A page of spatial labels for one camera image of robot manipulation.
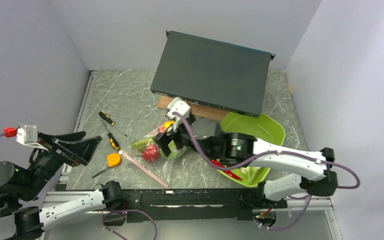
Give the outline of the yellow bell pepper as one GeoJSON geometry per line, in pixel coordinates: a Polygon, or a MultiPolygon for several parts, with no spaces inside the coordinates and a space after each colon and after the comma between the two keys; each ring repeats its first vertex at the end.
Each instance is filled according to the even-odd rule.
{"type": "Polygon", "coordinates": [[[169,120],[169,121],[166,121],[164,124],[163,124],[163,128],[164,129],[168,129],[171,125],[173,125],[175,123],[174,120],[169,120]]]}

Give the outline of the red tomato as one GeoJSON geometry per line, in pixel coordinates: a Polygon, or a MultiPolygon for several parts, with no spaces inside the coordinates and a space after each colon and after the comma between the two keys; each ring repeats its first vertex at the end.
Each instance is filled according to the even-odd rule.
{"type": "Polygon", "coordinates": [[[160,151],[158,146],[155,144],[148,145],[147,148],[142,151],[141,156],[145,161],[149,163],[155,162],[160,158],[160,151]]]}

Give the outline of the green celery stalks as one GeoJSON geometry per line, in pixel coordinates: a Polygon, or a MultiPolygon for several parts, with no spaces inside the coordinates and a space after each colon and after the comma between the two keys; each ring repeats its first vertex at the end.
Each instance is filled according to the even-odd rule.
{"type": "Polygon", "coordinates": [[[134,141],[130,144],[130,149],[135,149],[137,151],[142,151],[146,149],[149,145],[152,145],[154,140],[152,137],[144,138],[141,140],[134,141]]]}

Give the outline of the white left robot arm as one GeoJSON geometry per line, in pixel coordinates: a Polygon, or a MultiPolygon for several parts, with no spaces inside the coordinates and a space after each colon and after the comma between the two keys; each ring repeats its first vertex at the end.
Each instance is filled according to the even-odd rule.
{"type": "Polygon", "coordinates": [[[35,240],[63,221],[94,210],[117,210],[124,205],[120,184],[109,181],[72,201],[52,207],[23,207],[22,202],[38,198],[62,165],[87,165],[102,138],[86,138],[84,131],[49,135],[14,127],[5,128],[1,136],[14,137],[33,151],[28,168],[0,161],[0,240],[35,240]]]}

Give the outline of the green cabbage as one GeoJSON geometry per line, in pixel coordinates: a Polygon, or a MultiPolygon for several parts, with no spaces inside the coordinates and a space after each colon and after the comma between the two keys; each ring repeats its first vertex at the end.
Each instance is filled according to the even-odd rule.
{"type": "Polygon", "coordinates": [[[175,161],[183,156],[183,154],[188,150],[186,146],[183,146],[180,149],[177,149],[175,145],[169,147],[170,154],[167,157],[168,160],[175,161]]]}

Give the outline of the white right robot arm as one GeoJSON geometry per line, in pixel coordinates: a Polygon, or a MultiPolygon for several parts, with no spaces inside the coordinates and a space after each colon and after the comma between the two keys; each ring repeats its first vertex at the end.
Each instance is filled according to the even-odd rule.
{"type": "Polygon", "coordinates": [[[337,173],[331,170],[333,150],[306,152],[272,144],[249,134],[225,132],[221,125],[205,119],[169,121],[153,141],[165,154],[170,144],[179,150],[189,148],[199,153],[209,165],[222,172],[245,167],[269,168],[288,172],[276,180],[258,185],[256,203],[267,208],[273,202],[300,193],[330,197],[337,190],[337,173]]]}

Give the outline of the clear zip top bag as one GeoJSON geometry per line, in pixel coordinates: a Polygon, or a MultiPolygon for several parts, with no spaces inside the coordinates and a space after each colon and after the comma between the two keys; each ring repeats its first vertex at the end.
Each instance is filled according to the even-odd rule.
{"type": "Polygon", "coordinates": [[[186,162],[190,158],[188,147],[177,148],[174,141],[168,143],[166,154],[154,140],[170,125],[165,122],[146,135],[135,139],[120,151],[126,160],[122,167],[121,186],[126,189],[185,189],[188,183],[186,162]]]}

